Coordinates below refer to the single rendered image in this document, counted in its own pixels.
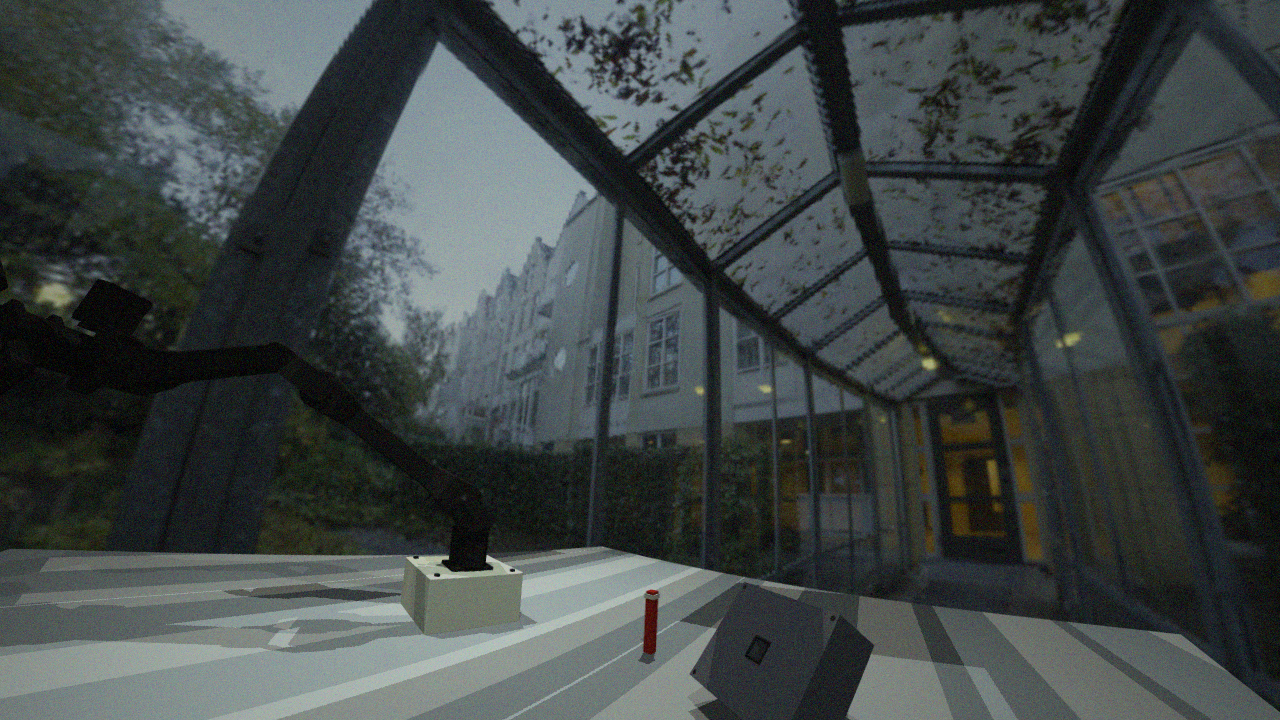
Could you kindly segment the dark red peg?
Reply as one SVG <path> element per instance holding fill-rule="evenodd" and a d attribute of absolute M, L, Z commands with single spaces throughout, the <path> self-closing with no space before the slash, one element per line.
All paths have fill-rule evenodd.
<path fill-rule="evenodd" d="M 659 591 L 646 591 L 646 612 L 645 612 L 645 634 L 644 634 L 644 653 L 657 652 L 657 614 L 658 614 L 658 601 L 660 598 Z"/>

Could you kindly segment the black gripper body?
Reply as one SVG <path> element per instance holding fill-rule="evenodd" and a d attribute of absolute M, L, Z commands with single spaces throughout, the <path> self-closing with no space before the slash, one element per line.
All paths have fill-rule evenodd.
<path fill-rule="evenodd" d="M 76 346 L 61 316 L 36 316 L 15 299 L 0 305 L 0 396 L 33 375 L 35 366 L 58 366 Z"/>

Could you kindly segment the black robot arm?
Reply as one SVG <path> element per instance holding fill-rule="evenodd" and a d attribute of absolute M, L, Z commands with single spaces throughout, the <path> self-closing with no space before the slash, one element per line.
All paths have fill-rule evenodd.
<path fill-rule="evenodd" d="M 148 348 L 132 334 L 152 305 L 118 284 L 96 281 L 70 316 L 95 334 L 72 329 L 76 346 L 69 356 L 58 366 L 44 369 L 70 375 L 65 388 L 79 395 L 91 395 L 101 387 L 154 395 L 191 380 L 278 373 L 300 389 L 303 404 L 355 432 L 428 489 L 428 505 L 440 510 L 445 519 L 454 518 L 451 556 L 442 560 L 445 568 L 494 569 L 486 564 L 486 542 L 495 518 L 483 506 L 477 487 L 436 468 L 389 430 L 335 373 L 317 372 L 282 342 L 195 351 Z"/>

